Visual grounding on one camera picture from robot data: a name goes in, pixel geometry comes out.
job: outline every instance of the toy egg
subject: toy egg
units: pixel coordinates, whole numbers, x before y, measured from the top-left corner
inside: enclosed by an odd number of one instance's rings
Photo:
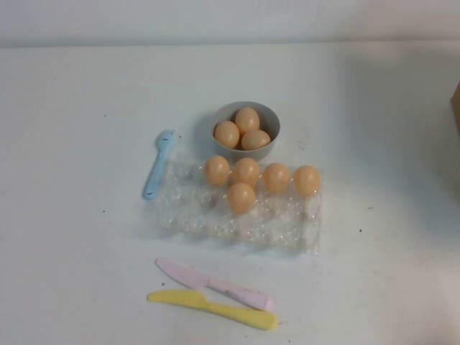
[[[253,108],[242,108],[236,113],[235,124],[241,136],[257,131],[260,126],[259,114]]]
[[[243,150],[257,150],[270,143],[270,136],[258,129],[257,131],[247,132],[241,140],[241,146]]]
[[[229,177],[230,164],[222,156],[216,155],[206,161],[203,172],[210,185],[223,185]]]
[[[241,158],[236,162],[235,167],[231,171],[231,176],[234,182],[243,182],[254,187],[259,180],[260,168],[252,158]]]
[[[238,127],[231,121],[221,122],[214,131],[214,137],[223,146],[234,149],[239,141]]]
[[[321,188],[321,175],[317,169],[309,165],[299,167],[294,172],[294,186],[301,196],[313,196]]]
[[[249,211],[256,200],[256,194],[247,183],[235,183],[227,192],[227,201],[231,210],[237,214]]]
[[[287,166],[281,163],[272,163],[262,174],[266,189],[271,194],[282,193],[289,184],[290,172]]]

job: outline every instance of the gray bowl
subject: gray bowl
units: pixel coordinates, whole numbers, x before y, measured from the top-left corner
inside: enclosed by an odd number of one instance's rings
[[[259,114],[260,129],[268,133],[271,142],[267,146],[261,147],[260,149],[251,149],[248,151],[243,151],[240,149],[229,149],[228,147],[223,146],[214,138],[214,130],[216,129],[217,125],[223,121],[235,121],[236,113],[238,110],[247,106],[253,108]],[[209,129],[216,146],[216,151],[219,155],[224,156],[226,159],[232,162],[236,162],[237,160],[244,157],[250,157],[253,160],[261,160],[262,158],[266,157],[270,151],[272,151],[273,145],[275,145],[276,138],[280,133],[280,120],[272,109],[264,106],[263,104],[248,101],[234,102],[223,106],[214,114]]]

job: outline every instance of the egg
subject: egg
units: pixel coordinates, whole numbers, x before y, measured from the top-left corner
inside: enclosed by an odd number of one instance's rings
[[[241,158],[236,162],[235,167],[231,171],[231,176],[234,182],[244,182],[254,187],[259,180],[260,168],[252,158]]]
[[[235,124],[240,135],[257,131],[260,126],[259,114],[253,108],[242,108],[236,113]]]
[[[247,183],[239,182],[232,185],[227,192],[227,201],[234,213],[242,214],[249,211],[256,200],[256,193]]]
[[[301,196],[313,196],[321,188],[319,171],[309,165],[299,167],[294,172],[294,186]]]
[[[230,164],[222,156],[209,158],[203,168],[204,176],[211,185],[223,185],[229,177]]]
[[[282,193],[289,184],[290,172],[287,166],[281,163],[272,163],[262,174],[266,189],[271,194]]]
[[[221,122],[214,131],[214,137],[223,146],[233,149],[239,141],[238,127],[231,121]]]
[[[247,132],[241,140],[243,150],[257,150],[270,143],[270,136],[258,129],[257,131]]]

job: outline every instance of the pink plastic knife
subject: pink plastic knife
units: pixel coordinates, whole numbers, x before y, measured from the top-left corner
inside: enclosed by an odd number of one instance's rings
[[[273,299],[260,291],[216,279],[191,268],[175,264],[163,257],[157,258],[155,263],[166,275],[188,288],[198,289],[206,286],[256,309],[269,311],[273,308]]]

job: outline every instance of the white wall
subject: white wall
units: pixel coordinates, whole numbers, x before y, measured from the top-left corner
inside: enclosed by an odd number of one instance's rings
[[[0,47],[460,39],[459,0],[0,0]]]

